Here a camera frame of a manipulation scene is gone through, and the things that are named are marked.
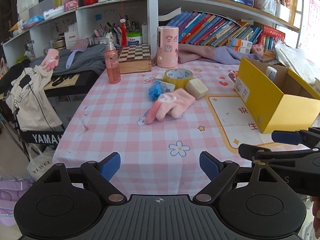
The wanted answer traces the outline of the dark blue spray bottle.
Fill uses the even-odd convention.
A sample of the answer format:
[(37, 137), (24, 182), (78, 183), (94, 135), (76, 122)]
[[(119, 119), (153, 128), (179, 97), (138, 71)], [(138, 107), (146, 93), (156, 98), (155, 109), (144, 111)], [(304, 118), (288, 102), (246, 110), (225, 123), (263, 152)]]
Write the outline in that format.
[(271, 81), (274, 81), (275, 78), (276, 78), (276, 75), (277, 75), (277, 70), (276, 70), (276, 68), (273, 68), (273, 67), (271, 67), (271, 66), (268, 66), (268, 67), (266, 68), (265, 75), (266, 75)]

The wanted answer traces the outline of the pink knit glove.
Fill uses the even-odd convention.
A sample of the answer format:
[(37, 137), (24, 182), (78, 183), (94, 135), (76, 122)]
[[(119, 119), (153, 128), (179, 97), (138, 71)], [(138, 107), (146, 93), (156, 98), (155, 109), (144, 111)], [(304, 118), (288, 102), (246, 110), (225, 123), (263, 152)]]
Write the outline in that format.
[(195, 101), (196, 99), (182, 88), (161, 94), (150, 108), (145, 123), (151, 124), (155, 120), (164, 121), (167, 115), (177, 119), (182, 116)]

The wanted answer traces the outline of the cream white block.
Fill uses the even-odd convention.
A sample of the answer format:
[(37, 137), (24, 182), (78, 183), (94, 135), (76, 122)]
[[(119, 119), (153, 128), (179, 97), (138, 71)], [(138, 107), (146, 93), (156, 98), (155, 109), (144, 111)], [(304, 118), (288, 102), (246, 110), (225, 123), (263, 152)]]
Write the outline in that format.
[(208, 88), (199, 78), (189, 80), (185, 88), (196, 100), (203, 98), (208, 93)]

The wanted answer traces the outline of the yellow cardboard box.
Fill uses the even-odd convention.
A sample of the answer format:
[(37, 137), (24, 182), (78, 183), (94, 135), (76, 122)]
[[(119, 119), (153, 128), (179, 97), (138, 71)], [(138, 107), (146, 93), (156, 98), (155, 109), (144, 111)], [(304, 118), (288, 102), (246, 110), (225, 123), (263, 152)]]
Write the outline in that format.
[(279, 65), (274, 80), (267, 64), (243, 57), (234, 89), (262, 133), (308, 129), (319, 116), (319, 94), (299, 75)]

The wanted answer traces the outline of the pile of papers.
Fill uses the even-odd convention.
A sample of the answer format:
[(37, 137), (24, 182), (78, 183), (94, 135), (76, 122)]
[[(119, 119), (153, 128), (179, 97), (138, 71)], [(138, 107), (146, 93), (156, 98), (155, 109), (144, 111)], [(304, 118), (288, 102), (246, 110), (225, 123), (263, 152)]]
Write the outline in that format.
[(278, 40), (274, 45), (274, 53), (281, 64), (290, 68), (308, 84), (319, 83), (319, 68), (312, 66), (301, 49), (291, 48)]

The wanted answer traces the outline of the pink checkered tablecloth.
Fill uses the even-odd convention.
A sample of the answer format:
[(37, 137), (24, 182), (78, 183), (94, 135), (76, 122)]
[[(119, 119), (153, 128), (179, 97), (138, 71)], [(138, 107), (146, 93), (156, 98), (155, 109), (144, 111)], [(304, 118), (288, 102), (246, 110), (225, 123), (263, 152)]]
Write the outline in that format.
[(180, 68), (191, 70), (208, 93), (179, 118), (168, 116), (152, 124), (145, 123), (153, 104), (148, 89), (165, 69), (125, 74), (114, 85), (102, 74), (67, 126), (53, 160), (78, 167), (118, 152), (121, 165), (111, 181), (125, 195), (194, 195), (209, 181), (199, 165), (202, 151), (249, 166), (238, 154), (241, 144), (292, 150), (260, 132), (234, 89), (239, 65), (199, 60), (182, 64)]

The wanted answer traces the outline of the pink pig plush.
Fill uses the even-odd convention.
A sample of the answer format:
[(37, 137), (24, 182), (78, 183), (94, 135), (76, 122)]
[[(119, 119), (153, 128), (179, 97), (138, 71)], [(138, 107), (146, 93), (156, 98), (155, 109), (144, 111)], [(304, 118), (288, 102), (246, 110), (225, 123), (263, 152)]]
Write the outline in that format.
[(259, 57), (263, 57), (264, 55), (264, 46), (261, 44), (254, 44), (251, 47), (251, 53), (257, 54)]

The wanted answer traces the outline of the yellow tape roll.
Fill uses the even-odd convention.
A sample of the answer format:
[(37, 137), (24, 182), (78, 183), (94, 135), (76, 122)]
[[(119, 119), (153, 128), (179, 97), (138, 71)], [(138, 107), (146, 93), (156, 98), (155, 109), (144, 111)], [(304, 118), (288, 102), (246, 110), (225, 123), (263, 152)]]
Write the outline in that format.
[(185, 89), (187, 83), (194, 78), (191, 70), (169, 69), (164, 73), (163, 81), (175, 85), (175, 89)]

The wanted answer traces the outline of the cream tote bag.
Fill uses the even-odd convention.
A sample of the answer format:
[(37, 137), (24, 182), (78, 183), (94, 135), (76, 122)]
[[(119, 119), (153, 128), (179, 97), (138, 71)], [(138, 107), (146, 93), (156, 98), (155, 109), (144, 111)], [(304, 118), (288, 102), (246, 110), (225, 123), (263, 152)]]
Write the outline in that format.
[(52, 70), (47, 72), (41, 66), (24, 68), (13, 83), (6, 104), (17, 116), (22, 131), (42, 131), (62, 125), (44, 92), (52, 74)]

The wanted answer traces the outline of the grey cloth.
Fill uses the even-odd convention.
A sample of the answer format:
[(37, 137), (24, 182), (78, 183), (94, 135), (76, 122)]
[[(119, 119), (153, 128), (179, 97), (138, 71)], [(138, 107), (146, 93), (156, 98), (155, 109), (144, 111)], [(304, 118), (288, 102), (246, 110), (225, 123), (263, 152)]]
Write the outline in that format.
[(50, 60), (51, 57), (54, 58), (58, 56), (58, 65), (54, 68), (53, 75), (61, 76), (93, 71), (95, 74), (100, 76), (106, 69), (104, 58), (105, 50), (106, 48), (104, 44), (87, 47), (85, 51), (77, 52), (71, 66), (66, 68), (67, 60), (71, 55), (71, 51), (69, 49), (59, 51), (50, 48), (46, 55), (31, 61), (31, 63), (29, 63), (29, 67), (34, 68), (35, 66), (40, 66), (45, 60)]

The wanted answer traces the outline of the purple pink cloth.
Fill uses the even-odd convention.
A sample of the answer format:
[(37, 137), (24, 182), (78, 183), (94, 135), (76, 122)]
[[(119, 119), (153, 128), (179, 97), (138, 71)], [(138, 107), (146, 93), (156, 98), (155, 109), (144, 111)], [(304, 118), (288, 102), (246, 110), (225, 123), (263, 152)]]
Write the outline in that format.
[(243, 57), (263, 62), (263, 59), (255, 53), (244, 54), (232, 50), (227, 46), (215, 48), (211, 46), (197, 46), (181, 43), (178, 46), (178, 63), (180, 64), (201, 60), (225, 65), (233, 65), (240, 64), (240, 61)]

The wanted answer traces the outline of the purple hair brush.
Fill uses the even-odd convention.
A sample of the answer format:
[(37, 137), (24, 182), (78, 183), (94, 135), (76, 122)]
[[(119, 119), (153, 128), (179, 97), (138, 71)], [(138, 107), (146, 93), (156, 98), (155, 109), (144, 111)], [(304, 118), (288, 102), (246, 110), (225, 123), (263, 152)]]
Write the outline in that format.
[(79, 39), (71, 48), (71, 53), (66, 61), (66, 69), (69, 69), (74, 61), (75, 55), (78, 52), (84, 52), (89, 45), (88, 39)]

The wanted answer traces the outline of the row of books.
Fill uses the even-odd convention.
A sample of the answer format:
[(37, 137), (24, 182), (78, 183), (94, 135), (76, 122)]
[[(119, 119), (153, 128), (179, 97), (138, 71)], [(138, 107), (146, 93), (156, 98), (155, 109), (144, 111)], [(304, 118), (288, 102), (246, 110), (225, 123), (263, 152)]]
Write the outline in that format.
[(165, 26), (178, 27), (178, 44), (221, 47), (229, 37), (264, 46), (264, 51), (274, 48), (277, 38), (262, 34), (264, 25), (238, 22), (226, 16), (200, 11), (183, 11)]

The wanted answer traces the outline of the white shelf unit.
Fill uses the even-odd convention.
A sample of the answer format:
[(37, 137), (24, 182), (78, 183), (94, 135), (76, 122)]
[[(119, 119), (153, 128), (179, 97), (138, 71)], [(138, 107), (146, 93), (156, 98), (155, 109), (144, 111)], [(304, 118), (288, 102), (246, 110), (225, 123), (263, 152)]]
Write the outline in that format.
[(225, 18), (227, 22), (234, 21), (235, 24), (244, 23), (248, 26), (248, 20), (253, 20), (254, 24), (261, 27), (281, 26), (300, 33), (299, 28), (272, 14), (229, 0), (110, 0), (79, 7), (40, 22), (3, 43), (4, 56), (8, 66), (12, 67), (17, 59), (24, 55), (24, 46), (27, 43), (32, 44), (35, 57), (41, 57), (50, 42), (58, 38), (63, 31), (67, 31), (70, 24), (75, 23), (78, 26), (78, 38), (84, 39), (108, 23), (119, 23), (121, 16), (128, 16), (130, 20), (147, 25), (150, 51), (155, 54), (158, 45), (157, 27), (161, 25), (158, 15), (176, 8), (217, 15)]

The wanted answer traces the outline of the pink cylinder container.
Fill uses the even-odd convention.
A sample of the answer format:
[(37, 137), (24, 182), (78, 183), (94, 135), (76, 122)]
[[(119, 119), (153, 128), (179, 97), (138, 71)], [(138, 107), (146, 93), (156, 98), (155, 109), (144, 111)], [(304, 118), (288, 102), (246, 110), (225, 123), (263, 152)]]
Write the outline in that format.
[(178, 65), (178, 37), (178, 27), (158, 27), (157, 66), (171, 69)]

